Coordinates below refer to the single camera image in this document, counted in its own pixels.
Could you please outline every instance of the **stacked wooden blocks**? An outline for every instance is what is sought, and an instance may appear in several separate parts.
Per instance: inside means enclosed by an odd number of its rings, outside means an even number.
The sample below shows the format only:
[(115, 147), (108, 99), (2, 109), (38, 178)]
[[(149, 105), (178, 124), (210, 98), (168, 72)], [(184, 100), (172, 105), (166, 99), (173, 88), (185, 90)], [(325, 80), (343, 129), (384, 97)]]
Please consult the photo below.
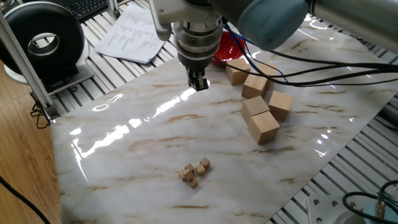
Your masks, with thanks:
[[(260, 64), (258, 68), (266, 75), (275, 75), (276, 72), (275, 69), (263, 64)], [(251, 99), (256, 96), (262, 96), (264, 91), (269, 89), (270, 84), (271, 81), (269, 81), (266, 77), (249, 75), (243, 85), (242, 97)]]
[(292, 96), (276, 91), (271, 96), (269, 107), (261, 96), (243, 101), (241, 114), (257, 144), (275, 139), (280, 128), (276, 119), (285, 121), (292, 101)]
[[(196, 166), (197, 174), (198, 175), (205, 175), (206, 170), (210, 166), (210, 161), (207, 158), (203, 158), (199, 165)], [(182, 181), (187, 181), (188, 185), (191, 188), (194, 188), (198, 185), (198, 179), (195, 177), (195, 168), (192, 164), (188, 164), (185, 166), (183, 170), (178, 173), (178, 176), (181, 178)]]
[(293, 96), (274, 91), (269, 101), (269, 109), (278, 121), (285, 121), (293, 102)]
[[(245, 59), (239, 58), (230, 60), (228, 65), (240, 68), (246, 72), (250, 72), (250, 66)], [(276, 69), (273, 66), (260, 64), (257, 66), (263, 73), (273, 76)], [(275, 139), (280, 128), (278, 121), (285, 121), (293, 102), (293, 96), (274, 91), (267, 106), (262, 98), (266, 90), (270, 88), (271, 81), (266, 77), (257, 75), (248, 75), (248, 73), (239, 71), (235, 68), (226, 67), (226, 76), (231, 85), (244, 83), (242, 97), (247, 98), (242, 105), (241, 114), (248, 125), (251, 136), (258, 144), (262, 144)]]

